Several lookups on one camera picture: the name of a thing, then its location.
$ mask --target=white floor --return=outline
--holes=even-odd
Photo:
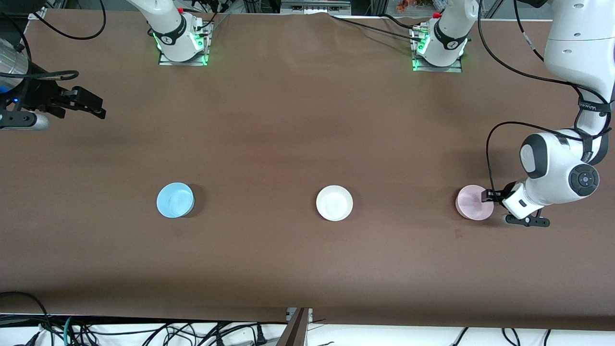
[[[215,324],[198,323],[194,328],[198,334],[205,334]],[[161,324],[116,324],[94,326],[98,332],[126,332],[156,329]],[[265,338],[279,337],[284,325],[265,325]],[[307,333],[307,346],[321,346],[333,342],[331,346],[451,346],[462,328],[451,327],[398,327],[398,326],[352,326],[340,324],[310,324]],[[37,327],[0,328],[0,346],[25,344]],[[517,329],[522,346],[543,346],[545,330]],[[140,346],[150,333],[126,336],[98,336],[100,346]],[[166,333],[157,335],[149,346],[161,346]],[[237,331],[223,338],[225,346],[239,345],[253,339],[249,329]],[[55,344],[62,346],[63,341],[56,337]],[[36,346],[50,345],[48,332],[39,336]],[[169,346],[190,346],[191,343],[180,337],[174,337]],[[497,328],[470,328],[459,346],[510,346]],[[615,332],[595,331],[560,331],[554,330],[549,337],[549,346],[613,346]]]

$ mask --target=black band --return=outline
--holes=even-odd
[[[593,137],[583,130],[577,130],[576,132],[581,136],[581,140],[583,142],[583,157],[581,158],[581,161],[588,163],[589,160],[592,159],[593,155]]]
[[[589,102],[579,99],[579,108],[586,111],[597,111],[600,113],[610,113],[611,112],[611,103],[595,103]]]
[[[186,31],[186,18],[182,15],[180,15],[181,17],[181,23],[180,25],[177,27],[177,29],[169,32],[169,33],[159,33],[158,31],[152,29],[152,31],[154,32],[154,34],[156,35],[156,37],[158,38],[158,41],[167,45],[167,46],[172,46],[175,44],[175,41],[177,40],[177,38],[179,38],[181,35],[184,34],[184,32]]]
[[[446,50],[455,50],[459,47],[463,41],[466,40],[467,34],[460,38],[452,38],[447,36],[445,33],[440,30],[440,20],[438,20],[434,25],[434,34],[438,41],[442,42],[444,49]]]

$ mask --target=white bowl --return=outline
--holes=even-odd
[[[344,220],[352,211],[352,196],[341,186],[327,186],[316,197],[316,209],[329,221]]]
[[[166,217],[182,217],[194,207],[194,195],[184,183],[170,183],[158,193],[156,198],[158,211]]]

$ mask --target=blue bowl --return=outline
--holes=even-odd
[[[158,211],[166,217],[182,217],[194,207],[194,195],[184,183],[170,183],[158,193],[156,198]]]

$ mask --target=pink bowl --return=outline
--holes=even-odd
[[[493,202],[482,202],[481,194],[485,188],[468,185],[459,191],[455,207],[461,216],[470,220],[485,220],[493,213]]]

